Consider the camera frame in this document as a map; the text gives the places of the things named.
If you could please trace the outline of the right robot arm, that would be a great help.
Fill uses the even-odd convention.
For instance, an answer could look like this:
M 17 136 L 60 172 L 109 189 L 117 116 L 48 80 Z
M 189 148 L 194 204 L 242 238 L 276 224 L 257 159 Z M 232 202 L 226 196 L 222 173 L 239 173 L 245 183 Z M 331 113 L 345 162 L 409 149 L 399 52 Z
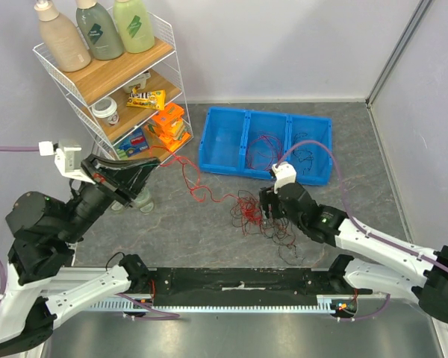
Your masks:
M 448 245 L 435 250 L 381 233 L 318 204 L 299 183 L 262 188 L 259 201 L 268 219 L 287 219 L 314 242 L 359 254 L 333 262 L 326 280 L 333 292 L 353 287 L 404 298 L 448 324 Z

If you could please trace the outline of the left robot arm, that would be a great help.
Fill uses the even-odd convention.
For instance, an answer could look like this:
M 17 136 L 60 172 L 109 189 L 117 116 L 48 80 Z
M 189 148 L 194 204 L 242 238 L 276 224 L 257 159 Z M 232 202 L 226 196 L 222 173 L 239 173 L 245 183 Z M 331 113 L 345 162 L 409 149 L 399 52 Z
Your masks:
M 6 217 L 14 241 L 2 271 L 7 280 L 0 288 L 0 357 L 41 345 L 66 320 L 110 295 L 146 290 L 149 270 L 138 255 L 126 254 L 80 286 L 49 298 L 42 294 L 73 257 L 70 246 L 113 202 L 131 206 L 160 164 L 157 157 L 108 160 L 91 154 L 81 161 L 80 185 L 67 202 L 36 191 L 16 200 Z

